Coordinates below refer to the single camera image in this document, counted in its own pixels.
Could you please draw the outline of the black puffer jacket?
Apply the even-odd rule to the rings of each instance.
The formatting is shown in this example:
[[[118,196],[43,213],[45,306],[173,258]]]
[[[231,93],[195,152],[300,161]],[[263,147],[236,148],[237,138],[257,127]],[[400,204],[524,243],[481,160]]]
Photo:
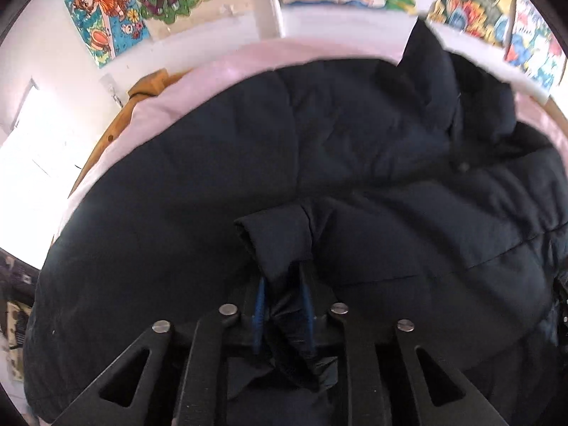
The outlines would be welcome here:
[[[563,425],[567,174],[423,21],[399,62],[249,46],[143,100],[23,346],[52,425]]]

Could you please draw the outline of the blue 2024 poster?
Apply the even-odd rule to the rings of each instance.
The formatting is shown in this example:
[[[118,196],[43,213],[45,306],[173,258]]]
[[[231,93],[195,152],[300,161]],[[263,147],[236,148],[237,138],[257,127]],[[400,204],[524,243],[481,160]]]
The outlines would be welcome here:
[[[531,0],[515,0],[506,62],[518,67],[544,91],[559,85],[566,68],[566,55],[552,29]]]

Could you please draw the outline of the anime girl poster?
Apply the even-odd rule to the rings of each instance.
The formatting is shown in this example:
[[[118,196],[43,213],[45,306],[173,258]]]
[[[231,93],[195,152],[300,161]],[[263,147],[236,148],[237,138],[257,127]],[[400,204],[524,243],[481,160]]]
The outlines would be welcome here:
[[[65,7],[99,68],[149,38],[137,0],[65,0]]]

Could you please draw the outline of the dark whale flower poster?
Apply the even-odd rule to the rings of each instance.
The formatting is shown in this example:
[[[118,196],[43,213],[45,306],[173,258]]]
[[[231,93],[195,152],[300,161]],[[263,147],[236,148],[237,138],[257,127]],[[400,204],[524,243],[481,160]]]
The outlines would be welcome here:
[[[427,19],[503,48],[513,3],[514,0],[435,0]]]

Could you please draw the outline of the wooden bed frame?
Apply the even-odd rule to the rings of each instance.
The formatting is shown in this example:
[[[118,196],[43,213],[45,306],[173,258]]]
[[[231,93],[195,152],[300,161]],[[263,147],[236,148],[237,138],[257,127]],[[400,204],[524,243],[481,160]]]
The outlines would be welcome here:
[[[75,193],[82,180],[87,176],[88,171],[92,169],[100,160],[104,151],[130,124],[135,105],[145,99],[158,96],[165,88],[178,82],[187,73],[189,73],[189,70],[170,74],[165,68],[162,68],[143,76],[132,85],[132,88],[128,91],[128,99],[125,105],[121,107],[119,113],[92,149],[92,153],[89,155],[69,194]]]

